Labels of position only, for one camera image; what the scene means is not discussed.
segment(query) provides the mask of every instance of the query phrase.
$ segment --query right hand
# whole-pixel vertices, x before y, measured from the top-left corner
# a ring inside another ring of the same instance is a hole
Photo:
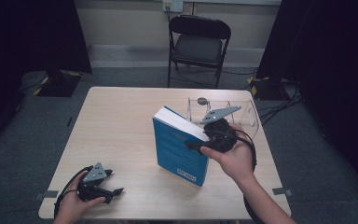
[[[241,126],[237,124],[231,124],[230,126],[234,130],[242,131]],[[244,133],[236,132],[236,134],[240,138],[249,140]],[[237,141],[234,147],[225,153],[209,147],[202,147],[200,150],[204,155],[217,161],[223,171],[236,182],[240,181],[240,179],[255,177],[252,165],[252,151],[242,141]]]

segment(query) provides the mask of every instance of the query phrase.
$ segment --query chair seat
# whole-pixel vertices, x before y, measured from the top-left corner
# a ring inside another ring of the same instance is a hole
[[[222,41],[196,35],[180,35],[172,57],[178,60],[218,65],[222,53]]]

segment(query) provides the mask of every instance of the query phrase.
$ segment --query gray carpet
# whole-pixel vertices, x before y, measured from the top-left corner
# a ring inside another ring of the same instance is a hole
[[[226,70],[254,72],[253,68]],[[38,216],[41,202],[34,196],[48,188],[89,88],[164,88],[166,74],[166,67],[95,68],[93,75],[81,78],[71,98],[35,97],[36,86],[24,91],[20,112],[0,133],[0,223],[50,223]],[[35,84],[43,75],[24,75],[22,88]],[[183,76],[213,83],[211,73]],[[219,89],[241,90],[251,76],[224,73]],[[172,87],[204,88],[177,80],[172,81]],[[269,111],[263,108],[280,103],[255,101],[260,115]],[[288,197],[292,217],[298,223],[358,223],[358,176],[323,138],[307,107],[299,103],[281,111],[264,129],[282,184],[294,193]]]

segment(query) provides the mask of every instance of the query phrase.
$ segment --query forearm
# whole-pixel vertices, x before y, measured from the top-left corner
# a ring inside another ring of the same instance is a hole
[[[295,223],[260,186],[255,176],[235,180],[257,216],[265,223]]]

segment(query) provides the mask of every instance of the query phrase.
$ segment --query small round object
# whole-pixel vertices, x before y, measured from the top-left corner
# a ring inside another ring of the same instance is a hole
[[[203,97],[200,97],[199,99],[197,99],[197,103],[199,103],[199,105],[207,105],[208,100]]]

